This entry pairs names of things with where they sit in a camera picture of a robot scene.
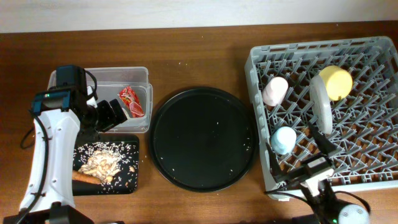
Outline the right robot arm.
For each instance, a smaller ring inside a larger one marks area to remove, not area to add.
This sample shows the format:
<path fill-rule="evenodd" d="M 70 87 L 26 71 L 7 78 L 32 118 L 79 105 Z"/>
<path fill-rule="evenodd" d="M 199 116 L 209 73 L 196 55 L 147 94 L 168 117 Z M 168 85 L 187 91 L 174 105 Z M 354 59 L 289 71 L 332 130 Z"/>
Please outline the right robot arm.
<path fill-rule="evenodd" d="M 293 217 L 291 222 L 295 224 L 369 223 L 371 207 L 367 201 L 345 191 L 344 194 L 360 201 L 362 205 L 338 199 L 336 195 L 339 192 L 335 192 L 328 181 L 335 172 L 330 156 L 337 152 L 336 146 L 320 133 L 316 126 L 308 123 L 308 128 L 320 152 L 304 160 L 300 167 L 289 172 L 282 172 L 275 155 L 271 154 L 271 173 L 274 180 L 286 181 L 287 184 L 264 193 L 296 198 L 312 209 L 313 213 L 310 215 Z"/>

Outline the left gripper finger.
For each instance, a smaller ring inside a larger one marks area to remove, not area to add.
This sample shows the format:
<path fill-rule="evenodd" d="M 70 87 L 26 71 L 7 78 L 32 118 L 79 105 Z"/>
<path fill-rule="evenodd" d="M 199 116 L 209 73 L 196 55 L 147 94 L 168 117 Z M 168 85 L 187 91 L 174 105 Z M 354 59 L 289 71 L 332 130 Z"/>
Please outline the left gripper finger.
<path fill-rule="evenodd" d="M 96 124 L 97 131 L 108 131 L 114 127 L 116 120 L 115 113 L 108 101 L 103 100 L 97 104 L 96 111 L 98 113 L 98 121 Z"/>
<path fill-rule="evenodd" d="M 127 120 L 127 116 L 125 115 L 119 101 L 117 99 L 113 99 L 109 102 L 115 114 L 115 124 L 121 124 Z"/>

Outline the yellow bowl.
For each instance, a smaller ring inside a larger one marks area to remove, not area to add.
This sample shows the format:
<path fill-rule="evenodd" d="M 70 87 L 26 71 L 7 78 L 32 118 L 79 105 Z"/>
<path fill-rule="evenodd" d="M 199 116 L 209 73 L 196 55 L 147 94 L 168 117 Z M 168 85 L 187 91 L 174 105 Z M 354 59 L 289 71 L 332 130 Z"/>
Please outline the yellow bowl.
<path fill-rule="evenodd" d="M 350 73 L 336 65 L 330 65 L 320 71 L 328 97 L 331 101 L 339 101 L 346 98 L 353 87 L 353 79 Z"/>

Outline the grey dishwasher rack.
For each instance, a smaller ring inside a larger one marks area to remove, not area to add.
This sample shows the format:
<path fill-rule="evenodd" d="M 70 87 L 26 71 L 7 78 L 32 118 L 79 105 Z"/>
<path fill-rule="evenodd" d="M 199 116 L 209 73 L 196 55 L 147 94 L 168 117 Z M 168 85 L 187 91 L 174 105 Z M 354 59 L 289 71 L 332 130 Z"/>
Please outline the grey dishwasher rack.
<path fill-rule="evenodd" d="M 271 175 L 266 148 L 279 128 L 288 126 L 297 134 L 292 152 L 279 155 L 273 151 L 282 172 L 298 168 L 318 152 L 308 129 L 308 123 L 317 120 L 310 80 L 330 65 L 348 71 L 353 78 L 350 94 L 331 103 L 333 130 L 328 139 L 338 149 L 331 157 L 333 189 L 357 192 L 397 187 L 397 50 L 390 38 L 381 36 L 251 49 L 244 70 L 267 190 L 287 184 L 277 183 Z M 267 106 L 262 91 L 274 77 L 286 79 L 289 88 L 280 105 Z"/>

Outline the black round tray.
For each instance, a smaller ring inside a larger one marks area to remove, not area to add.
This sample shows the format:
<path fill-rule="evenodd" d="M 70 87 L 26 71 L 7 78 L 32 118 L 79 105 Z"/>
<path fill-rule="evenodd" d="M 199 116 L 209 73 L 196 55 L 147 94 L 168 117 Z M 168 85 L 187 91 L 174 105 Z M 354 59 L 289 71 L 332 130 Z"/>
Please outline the black round tray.
<path fill-rule="evenodd" d="M 234 95 L 198 87 L 165 101 L 152 118 L 148 146 L 158 171 L 193 192 L 235 184 L 258 157 L 259 137 L 250 110 Z"/>

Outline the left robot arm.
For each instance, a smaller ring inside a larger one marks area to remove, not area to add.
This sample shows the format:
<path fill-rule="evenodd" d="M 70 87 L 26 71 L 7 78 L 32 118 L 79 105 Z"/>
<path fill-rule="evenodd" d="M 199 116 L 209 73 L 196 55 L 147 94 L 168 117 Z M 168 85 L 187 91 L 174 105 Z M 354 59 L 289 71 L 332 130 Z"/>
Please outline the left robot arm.
<path fill-rule="evenodd" d="M 91 223 L 75 209 L 72 191 L 73 152 L 80 135 L 95 136 L 125 122 L 117 100 L 97 100 L 89 86 L 92 73 L 76 65 L 55 71 L 55 85 L 34 96 L 34 156 L 29 185 L 19 213 L 4 223 Z"/>

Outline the blue cup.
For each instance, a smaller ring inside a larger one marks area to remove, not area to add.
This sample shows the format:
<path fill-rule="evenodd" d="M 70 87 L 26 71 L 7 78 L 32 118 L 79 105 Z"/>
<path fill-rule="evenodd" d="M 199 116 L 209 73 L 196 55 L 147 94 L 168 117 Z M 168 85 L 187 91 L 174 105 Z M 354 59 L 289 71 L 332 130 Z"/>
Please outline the blue cup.
<path fill-rule="evenodd" d="M 272 135 L 271 147 L 275 153 L 285 155 L 293 151 L 296 139 L 296 132 L 288 126 L 283 126 Z"/>

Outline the food scraps pile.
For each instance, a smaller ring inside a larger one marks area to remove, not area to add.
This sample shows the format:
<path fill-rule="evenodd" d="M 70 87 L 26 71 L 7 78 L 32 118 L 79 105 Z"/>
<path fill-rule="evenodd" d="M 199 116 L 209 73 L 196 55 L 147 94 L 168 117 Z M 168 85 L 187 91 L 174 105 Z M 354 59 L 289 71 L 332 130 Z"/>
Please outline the food scraps pile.
<path fill-rule="evenodd" d="M 121 171 L 122 156 L 114 151 L 95 151 L 78 170 L 82 174 L 96 177 L 102 183 L 110 183 Z"/>

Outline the pink cup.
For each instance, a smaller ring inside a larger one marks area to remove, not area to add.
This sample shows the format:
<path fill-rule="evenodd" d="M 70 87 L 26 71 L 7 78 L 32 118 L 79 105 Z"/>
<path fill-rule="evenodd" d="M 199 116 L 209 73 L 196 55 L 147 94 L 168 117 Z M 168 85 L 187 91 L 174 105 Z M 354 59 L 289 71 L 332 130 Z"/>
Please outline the pink cup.
<path fill-rule="evenodd" d="M 262 100 L 267 106 L 280 105 L 287 93 L 289 84 L 282 77 L 274 77 L 262 91 Z"/>

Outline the black rectangular tray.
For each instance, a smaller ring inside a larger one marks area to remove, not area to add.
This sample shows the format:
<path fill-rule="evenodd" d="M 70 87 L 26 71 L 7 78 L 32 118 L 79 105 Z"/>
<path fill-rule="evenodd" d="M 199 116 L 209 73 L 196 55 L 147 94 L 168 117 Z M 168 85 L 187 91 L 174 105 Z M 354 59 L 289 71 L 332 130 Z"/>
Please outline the black rectangular tray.
<path fill-rule="evenodd" d="M 95 151 L 121 154 L 121 171 L 110 183 L 89 184 L 72 181 L 74 196 L 131 194 L 137 188 L 139 170 L 139 138 L 133 134 L 102 134 L 99 141 L 80 141 L 73 152 L 73 170 L 78 171 Z"/>

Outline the orange carrot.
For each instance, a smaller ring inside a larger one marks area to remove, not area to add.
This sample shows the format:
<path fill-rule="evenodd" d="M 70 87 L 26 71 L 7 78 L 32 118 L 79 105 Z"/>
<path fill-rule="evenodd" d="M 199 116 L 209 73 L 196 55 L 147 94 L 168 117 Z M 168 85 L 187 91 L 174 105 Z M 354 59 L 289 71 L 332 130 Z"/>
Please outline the orange carrot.
<path fill-rule="evenodd" d="M 99 178 L 83 174 L 75 170 L 72 171 L 72 179 L 80 182 L 86 182 L 89 184 L 101 184 L 101 180 Z"/>

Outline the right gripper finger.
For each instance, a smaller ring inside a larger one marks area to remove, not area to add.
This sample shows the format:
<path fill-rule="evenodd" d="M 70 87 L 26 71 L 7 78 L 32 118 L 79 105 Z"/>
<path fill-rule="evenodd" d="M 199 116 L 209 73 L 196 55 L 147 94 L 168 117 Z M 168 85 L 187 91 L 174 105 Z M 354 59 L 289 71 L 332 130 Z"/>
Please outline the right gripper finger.
<path fill-rule="evenodd" d="M 308 127 L 310 130 L 310 134 L 314 138 L 315 143 L 317 144 L 317 147 L 322 154 L 331 157 L 338 153 L 337 147 L 332 142 L 330 142 L 325 135 L 320 133 L 317 127 L 315 127 L 311 123 L 308 123 Z"/>
<path fill-rule="evenodd" d="M 269 154 L 269 164 L 270 164 L 270 172 L 273 176 L 274 180 L 279 183 L 284 180 L 284 173 L 282 172 L 279 163 L 277 161 L 276 155 L 273 152 L 271 145 L 266 143 L 266 148 Z"/>

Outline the clear plastic storage bin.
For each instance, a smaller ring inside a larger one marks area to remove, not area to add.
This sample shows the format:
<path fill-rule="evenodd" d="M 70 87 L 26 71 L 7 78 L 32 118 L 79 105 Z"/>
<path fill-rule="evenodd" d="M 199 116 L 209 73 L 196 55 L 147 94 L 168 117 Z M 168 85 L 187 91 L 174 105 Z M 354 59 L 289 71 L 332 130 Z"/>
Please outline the clear plastic storage bin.
<path fill-rule="evenodd" d="M 103 67 L 89 68 L 88 71 L 97 81 L 97 102 L 117 99 L 127 117 L 125 122 L 108 130 L 108 133 L 147 132 L 152 116 L 153 89 L 146 67 Z M 119 98 L 118 93 L 127 86 L 137 95 L 144 112 L 143 117 L 132 117 L 129 108 Z"/>

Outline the light grey plate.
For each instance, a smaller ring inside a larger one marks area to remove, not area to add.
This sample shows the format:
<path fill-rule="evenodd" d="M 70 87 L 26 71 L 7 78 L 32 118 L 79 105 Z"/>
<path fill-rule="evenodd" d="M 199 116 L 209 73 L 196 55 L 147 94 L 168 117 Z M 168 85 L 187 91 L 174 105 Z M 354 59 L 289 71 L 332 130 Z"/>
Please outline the light grey plate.
<path fill-rule="evenodd" d="M 319 131 L 331 134 L 333 130 L 331 104 L 326 86 L 319 75 L 310 80 L 310 99 L 313 102 L 312 111 L 317 117 L 316 124 Z"/>

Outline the red snack wrapper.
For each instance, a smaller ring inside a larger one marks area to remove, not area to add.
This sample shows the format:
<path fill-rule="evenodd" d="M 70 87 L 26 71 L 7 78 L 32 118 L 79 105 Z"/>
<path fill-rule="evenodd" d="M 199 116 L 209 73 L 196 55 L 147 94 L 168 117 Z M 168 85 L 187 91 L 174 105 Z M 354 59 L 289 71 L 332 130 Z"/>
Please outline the red snack wrapper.
<path fill-rule="evenodd" d="M 141 118 L 144 116 L 141 103 L 136 92 L 127 86 L 118 93 L 119 98 L 127 106 L 133 118 Z"/>

